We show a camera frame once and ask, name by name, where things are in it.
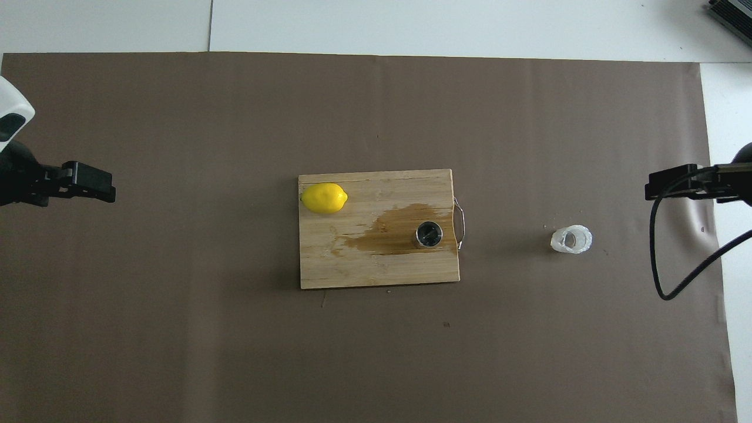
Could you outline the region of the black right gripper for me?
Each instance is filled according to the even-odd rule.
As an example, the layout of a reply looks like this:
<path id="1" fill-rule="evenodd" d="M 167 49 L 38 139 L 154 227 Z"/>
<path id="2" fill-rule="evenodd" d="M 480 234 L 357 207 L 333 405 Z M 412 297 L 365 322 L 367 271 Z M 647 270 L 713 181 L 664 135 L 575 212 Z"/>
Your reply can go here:
<path id="1" fill-rule="evenodd" d="M 721 187 L 721 193 L 715 196 L 718 203 L 743 201 L 751 206 L 751 143 L 742 147 L 730 163 L 714 166 L 685 164 L 648 174 L 644 186 L 644 199 L 657 200 L 687 198 L 690 200 L 708 200 L 711 196 L 706 191 L 706 184 L 716 176 L 715 182 Z"/>

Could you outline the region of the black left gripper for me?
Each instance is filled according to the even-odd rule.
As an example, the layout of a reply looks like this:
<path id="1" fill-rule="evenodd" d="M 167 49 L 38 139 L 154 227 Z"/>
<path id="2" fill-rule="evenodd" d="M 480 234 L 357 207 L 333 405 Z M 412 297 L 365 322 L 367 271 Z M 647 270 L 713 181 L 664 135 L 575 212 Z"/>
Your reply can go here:
<path id="1" fill-rule="evenodd" d="M 51 196 L 115 203 L 112 179 L 110 172 L 79 161 L 42 165 L 26 145 L 10 141 L 1 154 L 1 206 L 26 203 L 46 207 Z"/>

